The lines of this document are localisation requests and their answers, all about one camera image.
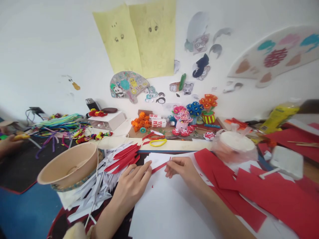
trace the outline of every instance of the black thermos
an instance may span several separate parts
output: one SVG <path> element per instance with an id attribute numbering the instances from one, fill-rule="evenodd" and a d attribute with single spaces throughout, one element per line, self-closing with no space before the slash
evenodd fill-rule
<path id="1" fill-rule="evenodd" d="M 97 111 L 100 111 L 99 107 L 97 106 L 97 103 L 92 98 L 88 98 L 85 101 L 90 110 L 96 109 Z"/>

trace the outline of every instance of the cardboard bowl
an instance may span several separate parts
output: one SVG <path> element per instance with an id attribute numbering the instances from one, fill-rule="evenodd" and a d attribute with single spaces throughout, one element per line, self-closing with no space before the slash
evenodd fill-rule
<path id="1" fill-rule="evenodd" d="M 97 165 L 97 146 L 87 142 L 74 146 L 49 162 L 39 173 L 39 184 L 71 186 L 87 177 Z"/>

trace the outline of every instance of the blue floor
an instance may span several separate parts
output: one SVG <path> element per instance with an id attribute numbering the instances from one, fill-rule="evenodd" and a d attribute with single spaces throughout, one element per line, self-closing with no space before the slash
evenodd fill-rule
<path id="1" fill-rule="evenodd" d="M 36 183 L 21 195 L 0 189 L 0 226 L 7 239 L 45 239 L 62 208 L 49 185 Z"/>

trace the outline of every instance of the white wall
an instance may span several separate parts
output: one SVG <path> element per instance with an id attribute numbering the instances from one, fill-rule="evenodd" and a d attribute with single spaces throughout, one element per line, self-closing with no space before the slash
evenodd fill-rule
<path id="1" fill-rule="evenodd" d="M 141 1 L 126 1 L 127 4 Z M 110 10 L 122 1 L 111 0 L 2 0 L 0 2 L 0 116 L 25 120 L 29 106 L 39 106 L 47 114 L 85 114 L 85 99 L 92 97 L 102 107 L 117 107 L 128 117 L 138 109 L 164 114 L 158 103 L 144 102 L 145 94 L 133 105 L 128 99 L 114 99 L 109 83 L 113 70 L 93 19 L 92 11 Z M 232 27 L 232 36 L 218 43 L 223 53 L 218 60 L 211 54 L 211 70 L 202 81 L 192 78 L 192 65 L 201 54 L 184 51 L 187 26 L 198 11 L 210 12 L 208 33 Z M 318 0 L 177 0 L 175 57 L 181 69 L 175 76 L 149 79 L 167 102 L 188 104 L 190 96 L 177 98 L 169 84 L 183 73 L 195 82 L 193 93 L 200 97 L 218 87 L 217 116 L 252 119 L 264 116 L 275 105 L 291 96 L 318 98 L 319 61 L 284 73 L 267 88 L 255 88 L 245 79 L 244 87 L 233 93 L 222 90 L 230 78 L 233 62 L 247 48 L 268 34 L 290 25 L 319 24 Z M 68 74 L 81 87 L 75 91 Z"/>

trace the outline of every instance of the glue bottle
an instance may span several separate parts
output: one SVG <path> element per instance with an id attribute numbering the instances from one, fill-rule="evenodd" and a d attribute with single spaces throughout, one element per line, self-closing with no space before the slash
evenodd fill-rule
<path id="1" fill-rule="evenodd" d="M 278 131 L 278 129 L 294 116 L 300 109 L 301 99 L 290 98 L 288 102 L 278 105 L 269 118 L 260 126 L 260 130 L 266 134 Z"/>

